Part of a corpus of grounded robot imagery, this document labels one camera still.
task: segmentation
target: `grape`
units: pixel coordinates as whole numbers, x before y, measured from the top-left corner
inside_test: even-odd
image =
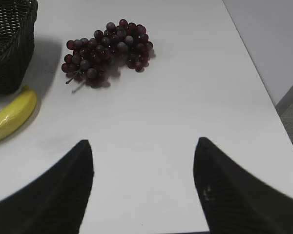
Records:
[[[80,48],[83,46],[83,42],[81,40],[74,40],[74,47],[76,50],[80,50]]]
[[[71,63],[68,65],[68,71],[75,72],[77,70],[78,70],[78,67],[75,64]]]
[[[135,54],[135,53],[130,53],[129,55],[128,55],[128,59],[133,59],[133,60],[135,60],[137,58],[137,55]]]
[[[120,41],[119,36],[113,35],[111,38],[111,44],[117,44]]]
[[[135,48],[138,52],[142,52],[144,51],[146,48],[145,48],[145,45],[143,45],[142,43],[139,43],[136,45],[136,48]]]
[[[110,23],[108,23],[108,24],[106,25],[106,29],[107,29],[108,31],[110,31],[110,32],[113,32],[113,31],[116,30],[116,26],[115,26],[114,23],[110,22]]]
[[[92,88],[107,87],[104,85],[108,83],[105,72],[116,59],[123,62],[118,66],[127,64],[128,68],[139,72],[147,65],[150,51],[153,51],[146,28],[141,24],[128,23],[125,19],[121,19],[117,26],[109,22],[104,32],[96,30],[93,36],[66,43],[67,48],[73,50],[73,55],[64,57],[61,69],[67,77],[70,76],[69,81],[84,80]]]
[[[101,30],[97,30],[93,33],[93,36],[95,39],[101,40],[104,34]]]
[[[140,41],[141,43],[147,43],[147,41],[148,41],[148,35],[145,34],[145,33],[141,34],[141,35],[140,35],[140,38],[139,38],[139,41]]]
[[[136,30],[139,34],[143,34],[147,32],[147,29],[145,27],[143,27],[141,24],[138,24],[136,26]]]
[[[67,73],[69,72],[69,64],[68,63],[63,63],[62,66],[61,66],[61,69],[63,72]]]
[[[82,59],[82,57],[80,55],[74,55],[73,58],[72,58],[72,62],[75,65],[79,65],[82,60],[83,59]]]
[[[102,45],[98,45],[98,46],[96,47],[96,51],[97,51],[98,53],[102,52],[104,49],[105,49],[105,48],[104,48],[104,46],[102,46]]]
[[[91,38],[88,42],[88,48],[90,50],[94,50],[97,47],[98,43],[97,40],[95,40],[94,38]]]
[[[103,68],[102,68],[101,66],[99,66],[99,65],[94,65],[93,68],[94,68],[97,72],[99,72],[99,71],[103,71]]]
[[[120,40],[124,39],[127,36],[126,31],[124,29],[117,31],[117,36],[119,36]]]
[[[80,77],[81,79],[87,79],[87,73],[84,71],[80,72]]]
[[[101,40],[101,44],[102,44],[103,46],[105,46],[105,47],[108,47],[109,44],[110,44],[110,39],[107,38],[107,37],[102,38],[102,40]]]
[[[127,29],[129,31],[133,31],[133,30],[135,30],[135,28],[136,28],[136,24],[135,23],[129,23],[128,24],[128,28]]]
[[[104,49],[102,52],[100,52],[100,57],[104,60],[109,59],[109,50],[108,49]]]
[[[125,43],[127,45],[132,45],[134,43],[133,37],[132,36],[126,36],[125,37]]]
[[[109,53],[110,53],[111,55],[115,55],[115,54],[116,54],[116,50],[115,50],[115,48],[114,48],[114,47],[110,48],[110,49],[109,49]]]
[[[83,60],[80,63],[80,69],[87,71],[90,68],[90,62],[88,60]]]
[[[136,70],[136,72],[141,71],[142,68],[143,68],[143,64],[141,62],[136,62],[135,63],[135,70]]]
[[[119,26],[119,25],[118,25],[118,26],[116,27],[116,31],[119,31],[119,30],[124,30],[124,28],[123,28],[122,26]]]
[[[96,53],[92,52],[91,57],[92,57],[92,61],[93,61],[94,64],[100,64],[101,63],[101,59],[99,58],[99,56]]]
[[[109,59],[107,60],[107,65],[108,66],[111,66],[115,63],[115,60],[112,56],[109,57]]]
[[[127,28],[127,26],[128,26],[128,22],[127,22],[127,20],[125,20],[125,19],[121,19],[121,20],[119,21],[119,25],[122,26],[123,28]]]
[[[107,29],[104,31],[104,36],[107,37],[107,38],[109,38],[109,37],[111,37],[113,35],[114,35],[114,32],[110,32]]]
[[[87,46],[88,45],[89,40],[87,38],[81,38],[80,40],[82,41],[83,46]]]
[[[148,58],[150,56],[150,54],[147,50],[144,50],[141,52],[141,56]]]
[[[72,58],[73,58],[72,55],[65,55],[65,57],[64,57],[64,61],[65,61],[66,63],[72,63]]]
[[[81,48],[79,53],[80,53],[80,56],[84,58],[90,56],[90,50],[88,48]]]
[[[128,51],[128,46],[124,43],[124,42],[119,42],[117,44],[117,49],[122,52],[122,53],[125,53]]]
[[[69,41],[66,43],[66,47],[67,47],[69,50],[74,50],[74,41],[73,41],[73,40],[69,40]]]
[[[87,77],[89,79],[94,79],[97,76],[98,72],[96,69],[94,68],[89,68],[87,71]]]
[[[127,59],[127,66],[130,69],[134,69],[135,68],[135,59],[132,59],[132,58]]]
[[[151,42],[151,41],[148,41],[147,43],[146,43],[146,48],[147,48],[147,50],[152,50],[153,49],[153,43]]]
[[[143,66],[145,66],[147,64],[147,57],[141,56],[138,58],[138,61],[142,63]]]

